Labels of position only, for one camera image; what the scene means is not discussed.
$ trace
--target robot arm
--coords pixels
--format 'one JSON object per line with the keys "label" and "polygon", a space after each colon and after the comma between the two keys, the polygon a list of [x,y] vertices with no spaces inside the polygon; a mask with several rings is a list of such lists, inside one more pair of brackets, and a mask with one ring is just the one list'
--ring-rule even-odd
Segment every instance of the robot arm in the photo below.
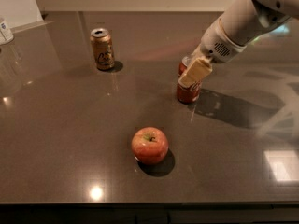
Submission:
{"label": "robot arm", "polygon": [[189,87],[206,77],[211,63],[227,63],[257,36],[299,18],[299,0],[235,0],[204,33],[178,83]]}

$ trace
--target gold can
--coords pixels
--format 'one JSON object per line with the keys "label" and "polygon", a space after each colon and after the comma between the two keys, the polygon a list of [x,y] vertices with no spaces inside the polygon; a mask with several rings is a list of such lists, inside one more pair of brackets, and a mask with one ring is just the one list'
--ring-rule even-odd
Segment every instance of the gold can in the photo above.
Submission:
{"label": "gold can", "polygon": [[93,57],[99,70],[108,70],[114,67],[114,53],[112,39],[105,28],[96,28],[91,32]]}

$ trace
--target can label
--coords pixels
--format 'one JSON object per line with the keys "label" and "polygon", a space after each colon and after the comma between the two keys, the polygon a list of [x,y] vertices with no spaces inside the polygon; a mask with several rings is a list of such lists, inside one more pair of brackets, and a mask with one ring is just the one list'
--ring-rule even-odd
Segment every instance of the can label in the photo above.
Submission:
{"label": "can label", "polygon": [[99,70],[114,67],[114,54],[110,33],[105,28],[96,28],[91,32],[93,57]]}
{"label": "can label", "polygon": [[13,39],[13,34],[6,21],[0,23],[0,44],[6,44]]}
{"label": "can label", "polygon": [[[183,74],[183,72],[187,69],[189,61],[191,59],[189,57],[184,57],[178,66],[178,78]],[[201,90],[202,82],[196,82],[192,84],[188,88],[182,87],[179,83],[177,84],[177,98],[185,104],[195,102]]]}

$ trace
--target red apple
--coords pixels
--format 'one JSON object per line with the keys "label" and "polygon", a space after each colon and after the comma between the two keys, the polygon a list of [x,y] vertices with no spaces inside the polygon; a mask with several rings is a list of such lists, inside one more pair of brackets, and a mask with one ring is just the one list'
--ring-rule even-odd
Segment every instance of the red apple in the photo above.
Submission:
{"label": "red apple", "polygon": [[146,165],[154,165],[165,158],[168,140],[161,130],[147,127],[134,135],[131,147],[138,161]]}

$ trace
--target red can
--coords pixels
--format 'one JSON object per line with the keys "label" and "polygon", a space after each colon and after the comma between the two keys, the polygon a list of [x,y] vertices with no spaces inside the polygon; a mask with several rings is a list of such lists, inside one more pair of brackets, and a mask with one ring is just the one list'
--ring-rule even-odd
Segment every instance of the red can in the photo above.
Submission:
{"label": "red can", "polygon": [[[190,56],[185,56],[179,66],[178,66],[178,78],[183,74],[183,72],[187,69],[188,64],[191,60]],[[192,84],[189,88],[182,87],[179,83],[177,84],[177,98],[185,104],[189,104],[195,102],[201,90],[202,82],[196,82]]]}

